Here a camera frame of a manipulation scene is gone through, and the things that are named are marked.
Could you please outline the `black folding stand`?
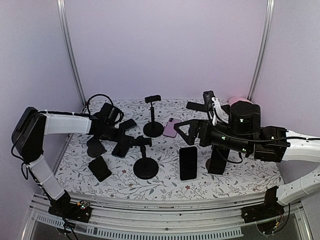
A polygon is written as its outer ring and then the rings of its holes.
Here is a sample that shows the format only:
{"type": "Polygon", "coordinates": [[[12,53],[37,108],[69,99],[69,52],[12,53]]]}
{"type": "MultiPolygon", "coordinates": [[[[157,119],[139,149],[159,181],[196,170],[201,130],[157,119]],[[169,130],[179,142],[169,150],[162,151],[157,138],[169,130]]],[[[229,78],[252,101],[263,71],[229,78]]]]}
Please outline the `black folding stand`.
{"type": "Polygon", "coordinates": [[[206,170],[207,170],[207,171],[209,171],[209,168],[210,168],[210,162],[211,162],[211,160],[210,160],[210,159],[208,159],[208,160],[205,162],[205,168],[206,168],[206,170]]]}
{"type": "Polygon", "coordinates": [[[91,138],[87,141],[87,155],[91,158],[98,158],[102,154],[106,153],[107,150],[97,138],[91,138]]]}

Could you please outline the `blue-edged phone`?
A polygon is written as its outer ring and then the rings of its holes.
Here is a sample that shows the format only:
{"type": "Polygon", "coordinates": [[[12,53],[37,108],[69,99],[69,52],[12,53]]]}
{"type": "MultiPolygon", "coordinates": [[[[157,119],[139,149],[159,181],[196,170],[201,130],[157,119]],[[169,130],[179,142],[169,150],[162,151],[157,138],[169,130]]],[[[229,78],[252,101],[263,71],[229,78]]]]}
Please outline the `blue-edged phone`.
{"type": "Polygon", "coordinates": [[[226,148],[221,148],[217,145],[213,145],[212,152],[210,156],[209,174],[213,175],[223,175],[227,161],[229,157],[230,150],[226,148]]]}

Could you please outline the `tall black phone stand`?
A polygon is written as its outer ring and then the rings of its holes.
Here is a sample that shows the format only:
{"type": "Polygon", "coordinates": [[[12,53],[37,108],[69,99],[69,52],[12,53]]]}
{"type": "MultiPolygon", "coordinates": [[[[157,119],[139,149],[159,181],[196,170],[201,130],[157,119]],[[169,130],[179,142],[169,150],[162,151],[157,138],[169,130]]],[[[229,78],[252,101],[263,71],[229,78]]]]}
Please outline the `tall black phone stand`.
{"type": "Polygon", "coordinates": [[[141,158],[133,165],[135,176],[142,180],[149,180],[155,177],[159,171],[159,165],[153,158],[147,157],[146,154],[146,146],[152,146],[152,139],[140,135],[132,140],[131,145],[140,147],[141,152],[141,158]]]}
{"type": "Polygon", "coordinates": [[[161,123],[155,121],[155,110],[153,107],[153,102],[161,100],[160,95],[152,95],[144,98],[145,103],[150,104],[150,116],[151,122],[148,122],[143,127],[143,133],[150,138],[157,138],[164,132],[164,127],[161,123]]]}

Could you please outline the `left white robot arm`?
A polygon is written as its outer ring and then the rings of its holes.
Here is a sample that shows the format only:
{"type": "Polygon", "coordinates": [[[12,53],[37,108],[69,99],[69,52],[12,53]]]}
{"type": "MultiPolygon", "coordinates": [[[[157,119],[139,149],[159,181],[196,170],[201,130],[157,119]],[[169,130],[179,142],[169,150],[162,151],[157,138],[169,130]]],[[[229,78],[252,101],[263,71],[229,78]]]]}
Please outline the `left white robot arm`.
{"type": "Polygon", "coordinates": [[[37,184],[49,197],[55,200],[55,209],[63,216],[74,213],[74,205],[62,198],[65,189],[57,180],[53,167],[46,158],[49,149],[48,139],[54,136],[66,137],[79,134],[88,135],[87,153],[97,158],[105,153],[102,140],[116,140],[124,113],[117,107],[105,105],[94,114],[38,110],[27,107],[12,133],[13,156],[21,159],[34,176],[37,184]]]}

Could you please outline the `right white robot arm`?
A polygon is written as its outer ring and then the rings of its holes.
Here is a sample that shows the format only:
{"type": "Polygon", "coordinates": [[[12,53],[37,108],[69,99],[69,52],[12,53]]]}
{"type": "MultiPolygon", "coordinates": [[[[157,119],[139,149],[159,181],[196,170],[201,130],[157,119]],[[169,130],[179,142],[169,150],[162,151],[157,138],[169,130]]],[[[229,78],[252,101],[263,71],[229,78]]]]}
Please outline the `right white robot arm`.
{"type": "Polygon", "coordinates": [[[228,122],[218,113],[218,104],[208,102],[208,119],[176,123],[174,129],[188,145],[199,139],[201,147],[212,146],[212,174],[225,171],[230,151],[263,162],[277,163],[284,185],[266,190],[258,213],[269,218],[278,206],[310,195],[320,189],[320,139],[284,127],[261,126],[261,108],[248,101],[230,105],[228,122]]]}

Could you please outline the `black phone small left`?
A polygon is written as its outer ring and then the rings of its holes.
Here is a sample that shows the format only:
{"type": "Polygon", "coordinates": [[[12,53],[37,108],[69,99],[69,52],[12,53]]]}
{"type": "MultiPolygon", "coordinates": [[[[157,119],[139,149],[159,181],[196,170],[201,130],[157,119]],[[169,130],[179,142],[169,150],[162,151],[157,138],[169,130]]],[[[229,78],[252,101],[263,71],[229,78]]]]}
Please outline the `black phone small left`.
{"type": "Polygon", "coordinates": [[[104,158],[102,156],[99,156],[92,160],[88,164],[88,168],[93,173],[93,175],[96,177],[96,179],[99,182],[103,182],[108,177],[112,175],[111,170],[108,168],[104,158]]]}

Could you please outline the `pink smartphone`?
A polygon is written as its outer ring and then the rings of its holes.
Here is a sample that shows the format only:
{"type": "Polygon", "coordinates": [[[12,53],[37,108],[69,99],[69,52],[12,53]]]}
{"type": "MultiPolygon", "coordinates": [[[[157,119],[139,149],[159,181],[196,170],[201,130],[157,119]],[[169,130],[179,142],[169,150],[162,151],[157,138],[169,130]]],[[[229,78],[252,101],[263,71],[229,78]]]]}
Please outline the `pink smartphone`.
{"type": "Polygon", "coordinates": [[[164,131],[162,133],[163,136],[169,137],[169,138],[175,138],[177,135],[177,131],[174,129],[175,124],[181,123],[182,121],[177,118],[170,118],[164,128],[164,131]]]}

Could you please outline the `pink plate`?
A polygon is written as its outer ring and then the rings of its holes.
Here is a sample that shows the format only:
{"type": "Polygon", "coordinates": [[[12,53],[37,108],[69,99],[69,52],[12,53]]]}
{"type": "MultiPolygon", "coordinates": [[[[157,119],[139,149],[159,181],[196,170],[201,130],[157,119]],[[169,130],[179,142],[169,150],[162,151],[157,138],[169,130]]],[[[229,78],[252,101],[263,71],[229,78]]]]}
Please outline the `pink plate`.
{"type": "Polygon", "coordinates": [[[235,103],[237,103],[237,102],[247,102],[247,103],[253,104],[252,101],[250,101],[250,100],[248,100],[248,99],[246,99],[246,98],[244,98],[244,97],[233,96],[233,97],[230,97],[230,98],[228,99],[228,104],[229,104],[230,106],[232,106],[233,104],[235,104],[235,103]]]}

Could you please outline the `floral patterned table mat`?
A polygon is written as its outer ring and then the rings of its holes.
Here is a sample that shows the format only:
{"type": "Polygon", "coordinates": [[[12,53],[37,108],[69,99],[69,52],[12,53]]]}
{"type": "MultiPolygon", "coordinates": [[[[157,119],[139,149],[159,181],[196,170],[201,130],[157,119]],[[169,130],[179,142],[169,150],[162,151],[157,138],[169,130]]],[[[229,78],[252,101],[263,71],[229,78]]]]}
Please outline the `floral patterned table mat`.
{"type": "Polygon", "coordinates": [[[139,147],[132,147],[124,158],[119,158],[111,154],[115,143],[104,141],[103,159],[111,176],[98,181],[88,167],[88,140],[88,135],[73,135],[57,168],[55,176],[68,192],[129,200],[192,201],[258,194],[283,184],[275,163],[239,157],[235,151],[230,152],[222,175],[209,174],[205,163],[211,156],[210,147],[198,149],[196,179],[181,181],[179,150],[186,143],[180,136],[159,136],[147,147],[146,155],[159,166],[157,175],[149,180],[139,179],[133,172],[135,161],[141,157],[139,147]]]}

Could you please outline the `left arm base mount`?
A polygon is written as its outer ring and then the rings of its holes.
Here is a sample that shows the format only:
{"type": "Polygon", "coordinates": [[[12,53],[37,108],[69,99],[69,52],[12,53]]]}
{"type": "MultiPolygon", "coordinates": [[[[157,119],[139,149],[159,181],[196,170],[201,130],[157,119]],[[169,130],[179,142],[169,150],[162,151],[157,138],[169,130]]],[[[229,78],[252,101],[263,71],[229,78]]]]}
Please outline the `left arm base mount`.
{"type": "Polygon", "coordinates": [[[68,192],[57,200],[49,197],[50,207],[48,213],[67,220],[74,220],[78,222],[88,223],[92,214],[91,203],[81,200],[77,203],[71,202],[71,197],[68,192]]]}

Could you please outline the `aluminium front rail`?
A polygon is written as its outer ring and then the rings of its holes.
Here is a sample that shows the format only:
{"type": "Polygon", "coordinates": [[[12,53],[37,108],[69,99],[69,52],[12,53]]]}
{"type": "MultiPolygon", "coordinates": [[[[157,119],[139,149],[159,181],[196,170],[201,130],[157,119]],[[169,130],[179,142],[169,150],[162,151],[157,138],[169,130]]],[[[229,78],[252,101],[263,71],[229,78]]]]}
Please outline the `aluminium front rail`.
{"type": "Polygon", "coordinates": [[[75,221],[74,231],[49,214],[49,201],[35,194],[22,229],[23,240],[313,240],[300,201],[285,210],[280,231],[265,235],[258,222],[245,223],[244,207],[260,204],[263,194],[202,200],[134,200],[71,194],[71,200],[90,202],[87,223],[75,221]]]}

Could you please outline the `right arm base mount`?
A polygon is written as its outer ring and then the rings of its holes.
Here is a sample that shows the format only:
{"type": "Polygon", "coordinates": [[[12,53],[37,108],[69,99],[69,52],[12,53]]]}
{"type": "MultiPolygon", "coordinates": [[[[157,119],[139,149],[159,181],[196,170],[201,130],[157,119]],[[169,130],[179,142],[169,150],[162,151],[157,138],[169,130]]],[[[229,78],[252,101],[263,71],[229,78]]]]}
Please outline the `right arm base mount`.
{"type": "Polygon", "coordinates": [[[261,204],[243,207],[241,209],[241,217],[245,223],[252,223],[269,218],[279,217],[279,220],[273,219],[271,223],[260,223],[257,225],[257,229],[263,235],[272,235],[280,230],[287,224],[281,226],[284,217],[284,206],[280,205],[277,201],[278,186],[269,188],[264,195],[264,201],[261,204]]]}

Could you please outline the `left aluminium frame post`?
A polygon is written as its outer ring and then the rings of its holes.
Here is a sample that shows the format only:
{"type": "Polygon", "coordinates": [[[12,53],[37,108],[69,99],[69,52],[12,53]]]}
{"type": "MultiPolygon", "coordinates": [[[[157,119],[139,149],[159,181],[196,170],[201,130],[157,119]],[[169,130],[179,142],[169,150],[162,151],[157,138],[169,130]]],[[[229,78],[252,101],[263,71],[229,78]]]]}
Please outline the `left aluminium frame post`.
{"type": "Polygon", "coordinates": [[[77,62],[76,62],[76,58],[75,58],[75,54],[72,46],[65,1],[57,0],[56,3],[57,3],[57,11],[59,15],[59,21],[60,21],[60,26],[62,30],[63,39],[64,39],[64,44],[67,52],[68,61],[70,63],[70,68],[71,68],[73,80],[75,83],[75,88],[78,93],[81,104],[85,106],[87,100],[86,100],[84,88],[81,83],[77,62]]]}

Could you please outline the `aluminium frame post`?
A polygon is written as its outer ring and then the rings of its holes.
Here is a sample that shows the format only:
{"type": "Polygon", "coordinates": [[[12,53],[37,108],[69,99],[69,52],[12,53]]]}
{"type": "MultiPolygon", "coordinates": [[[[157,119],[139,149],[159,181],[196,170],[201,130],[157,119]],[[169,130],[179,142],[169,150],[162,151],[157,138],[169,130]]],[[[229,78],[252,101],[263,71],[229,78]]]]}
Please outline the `aluminium frame post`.
{"type": "Polygon", "coordinates": [[[264,24],[262,29],[262,36],[261,36],[259,51],[257,55],[255,68],[253,71],[251,84],[247,94],[247,99],[249,101],[254,100],[254,95],[258,86],[258,82],[259,82],[259,78],[260,78],[260,74],[261,74],[261,70],[262,70],[262,66],[265,58],[265,53],[267,50],[268,40],[269,40],[271,28],[272,28],[274,7],[275,7],[275,0],[268,0],[266,2],[266,10],[265,10],[264,24]]]}
{"type": "Polygon", "coordinates": [[[57,0],[56,3],[57,3],[57,11],[59,15],[59,21],[60,21],[60,26],[62,30],[63,39],[64,39],[64,44],[67,52],[68,61],[70,63],[70,68],[71,68],[73,80],[75,83],[75,88],[78,93],[81,104],[85,106],[87,100],[86,100],[84,88],[81,83],[77,62],[76,62],[76,58],[75,58],[75,54],[72,46],[65,1],[57,0]]]}

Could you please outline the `right aluminium frame post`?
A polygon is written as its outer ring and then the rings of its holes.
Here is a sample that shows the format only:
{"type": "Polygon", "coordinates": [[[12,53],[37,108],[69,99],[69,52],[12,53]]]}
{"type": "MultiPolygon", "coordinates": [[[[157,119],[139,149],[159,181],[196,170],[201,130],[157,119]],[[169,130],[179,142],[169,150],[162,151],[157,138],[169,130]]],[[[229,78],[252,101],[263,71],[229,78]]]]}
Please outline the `right aluminium frame post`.
{"type": "Polygon", "coordinates": [[[267,50],[268,40],[269,40],[271,28],[272,28],[274,7],[275,7],[275,0],[268,0],[266,2],[266,10],[265,10],[264,24],[262,29],[262,36],[261,36],[259,51],[257,55],[255,68],[253,71],[251,84],[247,94],[247,99],[249,101],[254,100],[254,95],[258,86],[258,82],[259,82],[259,78],[260,78],[260,74],[261,74],[261,70],[262,70],[262,66],[265,58],[265,53],[267,50]]]}

